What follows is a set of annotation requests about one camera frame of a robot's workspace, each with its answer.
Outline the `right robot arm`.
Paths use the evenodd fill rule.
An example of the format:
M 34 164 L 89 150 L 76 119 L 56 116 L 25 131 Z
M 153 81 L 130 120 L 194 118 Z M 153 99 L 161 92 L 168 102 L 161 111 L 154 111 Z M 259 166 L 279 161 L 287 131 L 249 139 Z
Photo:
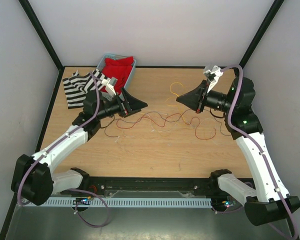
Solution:
M 243 183 L 230 170 L 220 169 L 211 172 L 208 188 L 215 195 L 228 193 L 244 207 L 249 221 L 254 226 L 260 226 L 288 218 L 287 211 L 293 213 L 300 208 L 300 200 L 290 195 L 268 153 L 263 128 L 252 110 L 252 101 L 256 95 L 253 81 L 243 78 L 239 90 L 238 82 L 239 79 L 235 78 L 228 93 L 224 94 L 207 90 L 210 84 L 203 80 L 194 90 L 176 100 L 196 113 L 201 113 L 204 107 L 221 111 L 225 117 L 231 117 L 230 122 L 235 127 L 248 134 L 244 136 L 230 126 L 226 127 L 247 161 L 254 187 Z M 238 99 L 230 113 L 237 90 Z

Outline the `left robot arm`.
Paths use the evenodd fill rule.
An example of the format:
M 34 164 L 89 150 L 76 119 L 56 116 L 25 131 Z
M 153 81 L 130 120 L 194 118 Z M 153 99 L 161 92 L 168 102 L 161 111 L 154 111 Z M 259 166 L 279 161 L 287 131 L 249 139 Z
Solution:
M 74 189 L 79 194 L 90 188 L 90 175 L 73 167 L 66 172 L 55 173 L 58 165 L 75 149 L 88 142 L 101 128 L 101 120 L 118 114 L 125 118 L 146 108 L 146 102 L 130 95 L 124 88 L 121 96 L 103 100 L 101 93 L 91 90 L 85 95 L 82 112 L 72 125 L 49 146 L 31 156 L 21 155 L 15 165 L 11 189 L 20 205 L 26 199 L 37 206 L 54 194 Z

